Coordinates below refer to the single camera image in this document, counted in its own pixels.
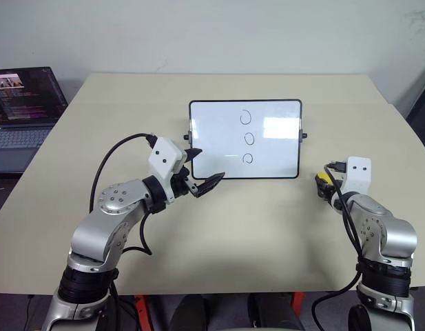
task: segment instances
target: white wall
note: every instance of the white wall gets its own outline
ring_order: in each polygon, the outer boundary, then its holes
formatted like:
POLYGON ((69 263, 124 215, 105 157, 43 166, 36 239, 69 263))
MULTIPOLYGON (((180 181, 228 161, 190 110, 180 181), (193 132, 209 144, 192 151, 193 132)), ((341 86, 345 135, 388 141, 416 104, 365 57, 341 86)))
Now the white wall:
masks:
POLYGON ((69 100, 91 71, 367 73, 406 114, 425 0, 0 0, 0 68, 25 66, 69 100))

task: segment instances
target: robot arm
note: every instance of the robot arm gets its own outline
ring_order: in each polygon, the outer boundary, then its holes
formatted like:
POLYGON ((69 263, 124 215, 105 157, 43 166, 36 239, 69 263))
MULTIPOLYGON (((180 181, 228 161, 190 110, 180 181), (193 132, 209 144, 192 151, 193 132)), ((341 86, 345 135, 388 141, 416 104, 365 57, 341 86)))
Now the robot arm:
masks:
POLYGON ((188 179, 183 165, 201 152, 183 150, 166 138, 151 139, 150 176, 104 189, 94 210, 75 230, 67 267, 55 291, 42 331, 95 330, 104 317, 110 284, 118 275, 116 266, 130 230, 150 213, 157 213, 180 195, 191 192, 201 197, 212 190, 224 173, 196 185, 188 179))
POLYGON ((329 164, 329 168, 344 175, 342 196, 322 174, 315 178, 318 195, 338 212, 342 212, 339 200, 344 199, 362 249, 357 264, 357 271, 362 273, 357 286, 362 304, 351 308, 349 329, 414 331, 413 298, 409 294, 417 245, 414 228, 366 195, 371 183, 369 159, 349 157, 346 162, 329 164))

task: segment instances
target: yellow object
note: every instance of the yellow object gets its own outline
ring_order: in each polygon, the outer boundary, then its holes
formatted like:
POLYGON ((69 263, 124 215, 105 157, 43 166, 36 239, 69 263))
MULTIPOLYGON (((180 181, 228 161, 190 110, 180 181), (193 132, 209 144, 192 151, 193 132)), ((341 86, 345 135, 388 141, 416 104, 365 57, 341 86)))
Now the yellow object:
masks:
POLYGON ((328 176, 327 173, 321 171, 319 173, 316 174, 319 178, 324 179, 328 184, 333 185, 333 183, 330 180, 330 177, 328 176))

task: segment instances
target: whiteboard frame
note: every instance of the whiteboard frame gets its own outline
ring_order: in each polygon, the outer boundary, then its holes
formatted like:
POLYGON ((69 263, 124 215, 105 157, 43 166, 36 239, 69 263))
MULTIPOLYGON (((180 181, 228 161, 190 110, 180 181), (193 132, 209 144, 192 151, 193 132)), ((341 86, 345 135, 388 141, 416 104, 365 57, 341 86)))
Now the whiteboard frame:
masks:
MULTIPOLYGON (((197 102, 253 102, 253 101, 297 101, 300 104, 300 126, 298 136, 298 162, 296 165, 296 176, 294 177, 224 177, 223 179, 296 179, 300 175, 300 153, 302 143, 302 101, 299 99, 239 99, 239 100, 192 100, 189 102, 189 145, 192 148, 192 116, 191 104, 197 102)), ((196 177, 194 174, 194 160, 191 161, 191 175, 194 179, 201 180, 207 177, 196 177)))

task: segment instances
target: whiteboard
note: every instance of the whiteboard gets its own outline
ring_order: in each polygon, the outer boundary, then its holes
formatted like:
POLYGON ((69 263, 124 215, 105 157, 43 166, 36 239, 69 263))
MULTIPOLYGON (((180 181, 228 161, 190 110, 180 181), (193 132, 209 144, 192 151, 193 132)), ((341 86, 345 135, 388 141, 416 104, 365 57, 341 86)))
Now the whiteboard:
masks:
POLYGON ((301 113, 300 100, 192 101, 193 177, 296 178, 301 113))

